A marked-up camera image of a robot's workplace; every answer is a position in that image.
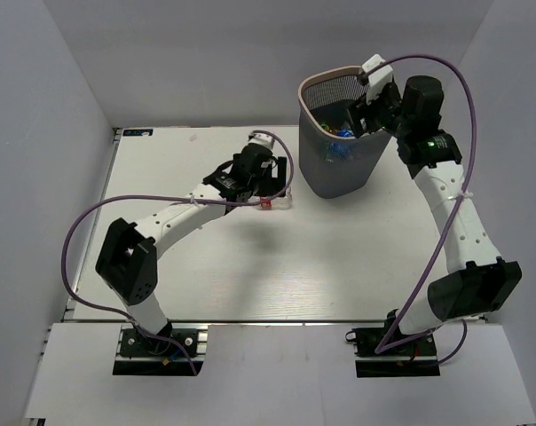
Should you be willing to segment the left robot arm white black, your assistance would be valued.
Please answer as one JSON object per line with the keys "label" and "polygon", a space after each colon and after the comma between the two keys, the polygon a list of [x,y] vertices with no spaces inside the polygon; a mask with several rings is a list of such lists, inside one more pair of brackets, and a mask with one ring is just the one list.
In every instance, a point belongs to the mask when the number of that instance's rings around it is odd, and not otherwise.
{"label": "left robot arm white black", "polygon": [[95,271],[144,329],[140,341],[151,353],[164,353],[171,344],[171,325],[155,295],[162,255],[253,197],[284,195],[287,167],[286,157],[275,157],[270,147],[250,142],[206,176],[188,201],[176,201],[134,222],[120,217],[108,227]]}

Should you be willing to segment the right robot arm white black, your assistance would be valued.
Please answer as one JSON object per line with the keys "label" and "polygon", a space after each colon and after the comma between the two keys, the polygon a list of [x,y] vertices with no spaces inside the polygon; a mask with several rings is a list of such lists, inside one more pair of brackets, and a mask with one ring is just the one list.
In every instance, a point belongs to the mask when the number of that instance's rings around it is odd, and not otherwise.
{"label": "right robot arm white black", "polygon": [[383,130],[397,140],[398,157],[424,196],[440,234],[434,250],[444,254],[446,276],[427,282],[430,259],[405,304],[390,312],[377,351],[403,354],[417,335],[448,320],[496,312],[522,278],[482,225],[468,192],[469,175],[454,137],[439,127],[444,92],[438,79],[417,75],[403,91],[391,77],[360,80],[367,90],[348,108],[355,136]]}

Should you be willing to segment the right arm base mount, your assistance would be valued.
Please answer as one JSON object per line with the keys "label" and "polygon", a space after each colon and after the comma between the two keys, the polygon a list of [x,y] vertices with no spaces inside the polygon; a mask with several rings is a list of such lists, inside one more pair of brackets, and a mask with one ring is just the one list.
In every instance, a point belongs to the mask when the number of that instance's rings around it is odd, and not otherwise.
{"label": "right arm base mount", "polygon": [[380,354],[374,352],[382,338],[378,327],[352,328],[345,342],[352,344],[358,378],[437,377],[437,347],[432,336],[421,337]]}

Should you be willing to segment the clear bottle blue label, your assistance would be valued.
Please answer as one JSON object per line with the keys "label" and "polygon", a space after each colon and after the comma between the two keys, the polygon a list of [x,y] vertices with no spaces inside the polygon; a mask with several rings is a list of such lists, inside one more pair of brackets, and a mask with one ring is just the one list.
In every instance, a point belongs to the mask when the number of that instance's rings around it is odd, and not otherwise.
{"label": "clear bottle blue label", "polygon": [[[333,133],[334,136],[349,138],[353,137],[353,132],[348,128],[333,129],[331,128],[330,133]],[[325,161],[328,162],[338,162],[351,160],[353,158],[351,153],[351,147],[349,145],[341,144],[338,142],[333,143],[333,148],[328,155],[323,156]]]}

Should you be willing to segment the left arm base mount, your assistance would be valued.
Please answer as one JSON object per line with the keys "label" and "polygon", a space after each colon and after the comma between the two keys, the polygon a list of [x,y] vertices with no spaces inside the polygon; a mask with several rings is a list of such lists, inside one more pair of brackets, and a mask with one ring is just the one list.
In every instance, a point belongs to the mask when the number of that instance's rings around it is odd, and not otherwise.
{"label": "left arm base mount", "polygon": [[157,342],[141,335],[133,327],[122,327],[118,336],[112,374],[115,376],[194,377],[204,363],[208,326],[198,323],[173,324],[170,339],[174,343]]}

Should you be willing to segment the clear bottle red cap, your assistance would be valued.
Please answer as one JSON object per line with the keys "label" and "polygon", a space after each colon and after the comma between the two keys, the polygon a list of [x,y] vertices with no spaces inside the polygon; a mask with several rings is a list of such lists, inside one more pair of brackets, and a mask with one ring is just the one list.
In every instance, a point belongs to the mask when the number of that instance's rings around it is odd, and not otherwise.
{"label": "clear bottle red cap", "polygon": [[287,210],[292,207],[292,194],[289,187],[286,192],[276,198],[270,199],[269,197],[259,197],[259,204],[256,205],[256,209],[260,210]]}

